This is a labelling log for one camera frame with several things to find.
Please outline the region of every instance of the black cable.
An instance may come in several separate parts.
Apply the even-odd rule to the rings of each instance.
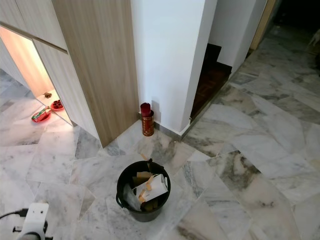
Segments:
[[[28,208],[22,208],[18,211],[12,211],[12,212],[8,212],[2,216],[0,216],[0,219],[6,217],[6,216],[9,216],[9,215],[12,215],[12,214],[18,214],[20,217],[25,217],[27,216],[27,213],[28,213]]]
[[[12,214],[18,214],[18,212],[19,212],[19,211],[12,211],[12,212],[8,212],[8,213],[6,213],[6,214],[4,214],[4,215],[0,216],[0,219],[4,218],[4,217],[6,217],[6,216],[12,215]]]

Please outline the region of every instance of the paper in bucket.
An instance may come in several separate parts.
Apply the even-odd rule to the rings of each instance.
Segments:
[[[151,181],[146,181],[137,186],[133,189],[133,192],[141,203],[148,202],[168,192],[167,181],[167,178],[162,174],[154,175]]]

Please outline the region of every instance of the black bucket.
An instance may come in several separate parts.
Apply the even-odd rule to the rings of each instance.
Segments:
[[[124,186],[125,184],[129,184],[130,187],[134,188],[134,182],[132,177],[137,176],[137,172],[151,172],[152,174],[163,174],[164,177],[167,178],[168,183],[168,192],[160,195],[158,197],[158,207],[153,209],[152,211],[137,211],[132,209],[128,203],[124,200]],[[170,179],[165,171],[164,167],[152,162],[152,159],[149,161],[137,161],[131,165],[129,165],[120,175],[118,179],[118,183],[116,185],[116,202],[119,204],[121,208],[126,208],[129,210],[129,213],[139,222],[149,222],[154,220],[161,212],[162,206],[166,203],[169,194],[170,194],[171,184]]]

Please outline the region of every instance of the white paper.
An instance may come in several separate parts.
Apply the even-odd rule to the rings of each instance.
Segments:
[[[151,190],[147,190],[146,186],[147,182],[142,183],[141,185],[137,186],[136,189],[136,197],[139,198],[140,193],[144,190],[142,197],[145,199],[146,202],[168,192],[165,177],[162,174],[159,174],[153,178],[150,183]]]

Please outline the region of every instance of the cabinet door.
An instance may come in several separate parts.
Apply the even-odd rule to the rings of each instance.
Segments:
[[[51,0],[16,0],[16,3],[28,33],[67,49]]]
[[[70,119],[99,139],[70,56],[41,41],[33,42]]]
[[[25,32],[27,31],[15,0],[0,0],[0,21]]]
[[[8,52],[4,42],[0,39],[0,68],[3,69],[7,74],[17,80],[19,83],[24,85],[26,88],[29,88],[27,82],[24,77],[21,75],[17,65],[12,59],[10,53]]]

